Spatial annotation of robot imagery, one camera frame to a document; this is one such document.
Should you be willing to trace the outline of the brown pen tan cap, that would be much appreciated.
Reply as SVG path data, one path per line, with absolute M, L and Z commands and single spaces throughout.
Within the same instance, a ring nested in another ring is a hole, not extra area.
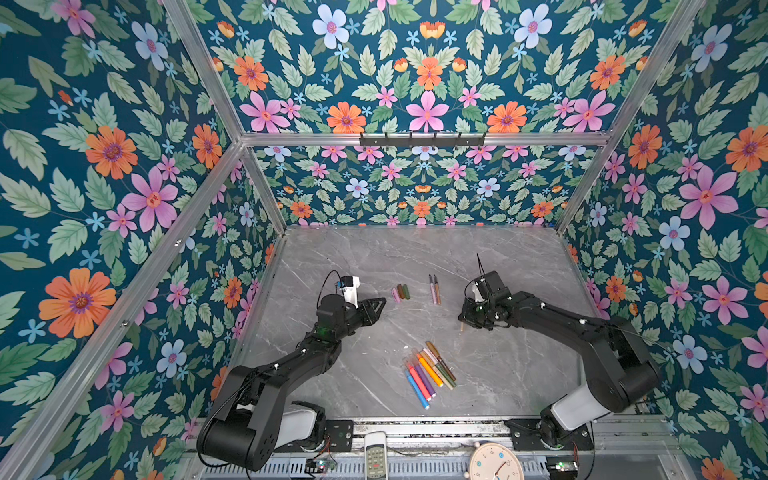
M 448 365 L 443 360 L 442 356 L 440 355 L 438 349 L 431 341 L 425 342 L 427 350 L 429 354 L 431 355 L 431 358 L 435 361 L 435 363 L 442 369 L 442 371 L 446 374 L 446 377 L 450 379 L 453 383 L 456 383 L 456 377 L 451 372 Z

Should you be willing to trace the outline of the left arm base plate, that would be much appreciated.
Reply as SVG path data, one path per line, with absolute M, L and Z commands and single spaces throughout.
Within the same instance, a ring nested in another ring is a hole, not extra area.
M 354 423 L 351 420 L 324 420 L 313 425 L 310 434 L 291 442 L 280 440 L 276 453 L 312 453 L 324 450 L 331 453 L 350 452 L 354 437 Z

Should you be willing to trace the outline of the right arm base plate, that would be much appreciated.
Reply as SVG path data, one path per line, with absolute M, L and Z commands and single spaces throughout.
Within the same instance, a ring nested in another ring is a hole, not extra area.
M 594 449 L 593 436 L 586 425 L 576 430 L 565 430 L 551 419 L 517 418 L 509 419 L 504 425 L 510 430 L 510 437 L 516 450 L 578 450 Z

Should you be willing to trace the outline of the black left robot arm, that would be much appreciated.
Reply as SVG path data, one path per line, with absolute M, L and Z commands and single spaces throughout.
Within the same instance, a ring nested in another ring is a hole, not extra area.
M 326 295 L 319 301 L 312 330 L 294 352 L 258 367 L 232 368 L 200 429 L 198 454 L 218 459 L 219 466 L 258 471 L 285 445 L 321 446 L 325 409 L 295 401 L 297 409 L 286 412 L 287 399 L 305 382 L 326 373 L 341 353 L 342 340 L 374 325 L 385 305 L 384 297 L 350 303 L 340 294 Z

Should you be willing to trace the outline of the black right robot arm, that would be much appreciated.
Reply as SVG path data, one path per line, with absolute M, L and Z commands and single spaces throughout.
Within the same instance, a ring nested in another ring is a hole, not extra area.
M 565 446 L 586 424 L 623 412 L 661 382 L 658 364 L 630 321 L 589 317 L 525 291 L 513 293 L 496 271 L 468 282 L 458 320 L 488 331 L 532 330 L 581 357 L 584 382 L 540 414 L 538 436 L 552 449 Z

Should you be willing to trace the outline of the orange pen brown cap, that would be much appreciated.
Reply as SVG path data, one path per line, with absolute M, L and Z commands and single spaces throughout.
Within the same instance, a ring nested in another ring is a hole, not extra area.
M 434 293 L 434 301 L 435 304 L 441 305 L 441 294 L 440 294 L 440 287 L 439 282 L 437 279 L 437 275 L 432 275 L 432 288 Z

